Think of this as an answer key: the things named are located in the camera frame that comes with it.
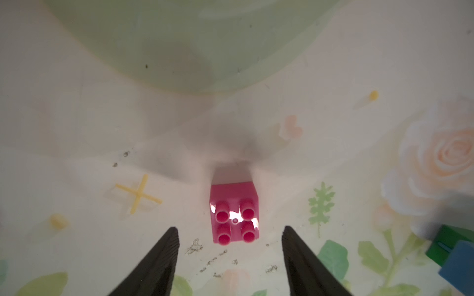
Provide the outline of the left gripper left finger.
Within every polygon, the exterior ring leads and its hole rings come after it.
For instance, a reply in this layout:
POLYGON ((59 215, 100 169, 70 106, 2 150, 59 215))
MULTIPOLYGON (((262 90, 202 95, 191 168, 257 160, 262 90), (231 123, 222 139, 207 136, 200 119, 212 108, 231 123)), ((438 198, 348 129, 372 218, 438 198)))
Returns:
POLYGON ((180 247, 178 229, 169 228, 110 296, 169 296, 180 247))

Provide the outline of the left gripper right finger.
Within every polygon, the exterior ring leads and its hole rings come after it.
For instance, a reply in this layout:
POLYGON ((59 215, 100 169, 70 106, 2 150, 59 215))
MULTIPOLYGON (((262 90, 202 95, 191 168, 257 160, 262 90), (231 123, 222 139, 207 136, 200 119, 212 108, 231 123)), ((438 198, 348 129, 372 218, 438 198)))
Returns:
POLYGON ((292 227, 281 243, 291 296, 351 296, 292 227))

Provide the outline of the pink lego brick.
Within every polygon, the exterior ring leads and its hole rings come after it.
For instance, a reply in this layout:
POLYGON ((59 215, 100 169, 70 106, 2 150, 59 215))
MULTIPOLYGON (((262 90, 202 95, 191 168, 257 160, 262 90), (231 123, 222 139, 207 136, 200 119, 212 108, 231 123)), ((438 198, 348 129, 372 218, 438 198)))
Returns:
POLYGON ((252 181, 212 185, 209 207, 214 243, 259 239, 259 196, 252 181))

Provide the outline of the green lego brick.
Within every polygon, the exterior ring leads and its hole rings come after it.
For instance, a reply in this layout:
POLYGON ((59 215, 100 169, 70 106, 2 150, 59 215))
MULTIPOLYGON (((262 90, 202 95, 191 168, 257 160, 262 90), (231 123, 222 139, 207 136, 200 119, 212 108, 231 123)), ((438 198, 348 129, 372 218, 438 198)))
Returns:
POLYGON ((426 256, 443 266, 459 241, 474 241, 474 232, 464 228, 443 225, 426 251, 426 256))

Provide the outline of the light blue long lego brick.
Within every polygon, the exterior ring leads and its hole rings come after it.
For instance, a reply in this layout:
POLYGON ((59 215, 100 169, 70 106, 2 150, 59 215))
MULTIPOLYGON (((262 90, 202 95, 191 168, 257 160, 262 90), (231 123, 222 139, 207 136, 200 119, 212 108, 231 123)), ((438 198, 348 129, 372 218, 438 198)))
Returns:
POLYGON ((439 275, 464 296, 474 294, 474 243, 460 240, 449 254, 439 275))

